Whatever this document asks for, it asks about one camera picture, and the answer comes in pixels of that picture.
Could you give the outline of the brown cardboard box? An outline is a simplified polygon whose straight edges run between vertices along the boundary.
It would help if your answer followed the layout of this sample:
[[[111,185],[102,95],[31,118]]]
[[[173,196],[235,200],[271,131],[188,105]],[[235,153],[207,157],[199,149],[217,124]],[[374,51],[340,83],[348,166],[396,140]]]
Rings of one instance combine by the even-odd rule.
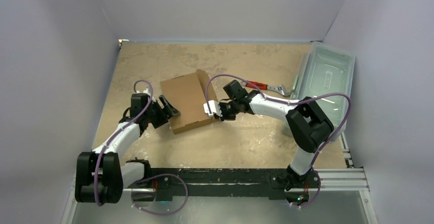
[[[160,82],[162,95],[180,114],[169,119],[172,132],[177,135],[216,122],[204,111],[205,89],[210,80],[201,69],[194,73]]]

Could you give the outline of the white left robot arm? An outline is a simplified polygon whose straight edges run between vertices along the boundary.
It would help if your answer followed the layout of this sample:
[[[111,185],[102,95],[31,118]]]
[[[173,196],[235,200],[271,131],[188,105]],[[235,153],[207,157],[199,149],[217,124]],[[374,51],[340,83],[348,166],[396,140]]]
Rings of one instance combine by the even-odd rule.
[[[148,187],[153,180],[149,161],[133,159],[122,165],[120,159],[149,125],[158,128],[179,114],[163,95],[155,100],[147,93],[132,94],[130,107],[109,138],[96,149],[78,156],[75,200],[98,206],[115,204],[126,187],[134,183]]]

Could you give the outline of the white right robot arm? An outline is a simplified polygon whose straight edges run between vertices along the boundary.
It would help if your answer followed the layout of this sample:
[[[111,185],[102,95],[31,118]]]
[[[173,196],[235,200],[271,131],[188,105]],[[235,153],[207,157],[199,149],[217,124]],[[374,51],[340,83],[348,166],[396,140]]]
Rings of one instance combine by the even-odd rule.
[[[220,121],[235,120],[239,113],[263,115],[283,121],[297,144],[297,151],[289,165],[288,182],[295,187],[307,181],[316,152],[334,131],[334,125],[316,101],[305,97],[300,101],[285,100],[262,94],[258,90],[248,92],[233,80],[224,86],[228,101],[211,102],[209,111]]]

